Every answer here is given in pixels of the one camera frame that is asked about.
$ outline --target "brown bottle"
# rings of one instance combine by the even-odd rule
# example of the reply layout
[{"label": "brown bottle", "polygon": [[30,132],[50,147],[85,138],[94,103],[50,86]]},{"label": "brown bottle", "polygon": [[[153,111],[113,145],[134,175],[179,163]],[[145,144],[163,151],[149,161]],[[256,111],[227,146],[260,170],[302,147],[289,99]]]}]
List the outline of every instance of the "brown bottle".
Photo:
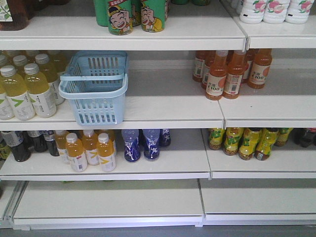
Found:
[{"label": "brown bottle", "polygon": [[0,1],[0,30],[18,31],[29,23],[24,0]]}]

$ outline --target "light blue basket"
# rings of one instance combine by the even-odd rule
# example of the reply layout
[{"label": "light blue basket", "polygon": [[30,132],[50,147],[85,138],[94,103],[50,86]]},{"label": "light blue basket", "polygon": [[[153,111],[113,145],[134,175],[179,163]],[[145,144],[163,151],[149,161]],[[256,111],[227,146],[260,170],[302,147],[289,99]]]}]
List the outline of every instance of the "light blue basket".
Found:
[{"label": "light blue basket", "polygon": [[124,51],[79,51],[61,77],[59,93],[69,100],[78,124],[118,124],[124,118],[128,56]]}]

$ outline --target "plastic bottle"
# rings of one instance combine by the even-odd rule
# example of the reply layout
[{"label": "plastic bottle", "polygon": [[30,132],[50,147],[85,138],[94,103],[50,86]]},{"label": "plastic bottle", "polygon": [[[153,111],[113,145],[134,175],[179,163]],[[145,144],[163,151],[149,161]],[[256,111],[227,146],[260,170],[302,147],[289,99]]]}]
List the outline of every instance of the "plastic bottle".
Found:
[{"label": "plastic bottle", "polygon": [[75,133],[69,133],[66,136],[66,149],[70,166],[75,172],[83,172],[88,167],[88,162],[85,157],[84,148],[81,140]]},{"label": "plastic bottle", "polygon": [[215,54],[214,63],[211,65],[207,87],[206,87],[206,97],[210,100],[219,100],[222,98],[226,75],[227,75],[227,65],[226,57],[227,50],[217,50]]},{"label": "plastic bottle", "polygon": [[268,76],[270,65],[272,63],[270,48],[261,48],[255,55],[250,78],[247,84],[254,89],[261,89],[265,86],[266,78]]},{"label": "plastic bottle", "polygon": [[93,130],[84,130],[81,141],[85,149],[85,157],[87,158],[88,164],[99,164],[97,151],[98,135],[94,133]]},{"label": "plastic bottle", "polygon": [[2,131],[1,134],[6,144],[11,148],[16,161],[23,162],[30,158],[31,152],[23,142],[21,131]]},{"label": "plastic bottle", "polygon": [[70,164],[68,159],[68,152],[66,150],[66,136],[69,134],[67,130],[55,130],[55,141],[57,145],[57,150],[62,158],[63,163]]},{"label": "plastic bottle", "polygon": [[124,140],[124,158],[129,162],[138,161],[140,158],[138,129],[122,129],[121,133]]},{"label": "plastic bottle", "polygon": [[3,76],[0,80],[14,115],[20,120],[33,118],[35,111],[23,78],[13,66],[4,66],[0,72]]},{"label": "plastic bottle", "polygon": [[27,64],[24,70],[25,84],[36,114],[42,118],[53,116],[57,108],[45,75],[36,63]]},{"label": "plastic bottle", "polygon": [[52,62],[50,62],[49,56],[45,53],[36,55],[35,60],[39,65],[39,70],[44,73],[47,78],[47,82],[55,99],[55,104],[60,105],[65,99],[59,95],[58,86],[60,79],[55,66],[52,64]]},{"label": "plastic bottle", "polygon": [[36,131],[36,130],[28,131],[28,135],[33,141],[34,150],[36,152],[47,151],[47,144],[45,142],[45,138],[42,131]]},{"label": "plastic bottle", "polygon": [[0,9],[0,31],[18,31],[29,24],[24,0],[1,0]]},{"label": "plastic bottle", "polygon": [[232,60],[227,66],[227,78],[223,96],[227,99],[236,99],[239,96],[239,87],[245,72],[246,51],[235,50]]},{"label": "plastic bottle", "polygon": [[101,133],[98,136],[97,150],[99,162],[104,172],[110,172],[116,167],[113,143],[107,133]]}]

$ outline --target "blue bottle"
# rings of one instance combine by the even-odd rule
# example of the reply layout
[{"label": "blue bottle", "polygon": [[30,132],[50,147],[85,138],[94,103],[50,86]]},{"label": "blue bottle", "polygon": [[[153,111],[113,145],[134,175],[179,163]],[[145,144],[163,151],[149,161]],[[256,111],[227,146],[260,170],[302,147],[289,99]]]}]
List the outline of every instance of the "blue bottle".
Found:
[{"label": "blue bottle", "polygon": [[122,130],[122,137],[124,139],[124,157],[129,162],[138,161],[140,158],[138,135],[138,129]]}]

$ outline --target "store shelf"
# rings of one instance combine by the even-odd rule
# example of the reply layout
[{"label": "store shelf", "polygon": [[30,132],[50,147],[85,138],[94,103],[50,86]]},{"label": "store shelf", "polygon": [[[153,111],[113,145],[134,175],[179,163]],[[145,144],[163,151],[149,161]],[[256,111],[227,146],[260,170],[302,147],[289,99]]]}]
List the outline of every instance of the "store shelf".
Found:
[{"label": "store shelf", "polygon": [[82,173],[74,172],[60,157],[49,153],[32,153],[25,162],[16,162],[10,155],[0,171],[2,180],[139,180],[196,179],[209,177],[209,165],[199,129],[171,130],[171,145],[160,150],[158,160],[150,162],[143,156],[136,163],[124,159],[123,143],[117,136],[117,167],[109,173],[100,166],[89,165]]},{"label": "store shelf", "polygon": [[96,23],[92,1],[49,6],[29,26],[0,32],[1,49],[58,50],[216,50],[243,49],[245,35],[219,1],[200,7],[171,5],[165,29],[147,33],[140,26],[114,36]]},{"label": "store shelf", "polygon": [[13,221],[29,230],[198,225],[202,217],[196,180],[29,182]]},{"label": "store shelf", "polygon": [[315,225],[313,180],[200,181],[204,225]]},{"label": "store shelf", "polygon": [[225,127],[315,127],[314,69],[275,69],[256,90],[242,84],[240,96],[219,101]]},{"label": "store shelf", "polygon": [[305,24],[246,24],[240,21],[230,3],[221,0],[224,8],[245,33],[246,48],[316,48],[316,7],[313,6]]},{"label": "store shelf", "polygon": [[[207,146],[207,130],[203,129]],[[295,179],[316,178],[316,147],[303,148],[290,138],[283,147],[273,146],[265,161],[242,160],[238,155],[227,156],[222,150],[206,148],[212,179]]]}]

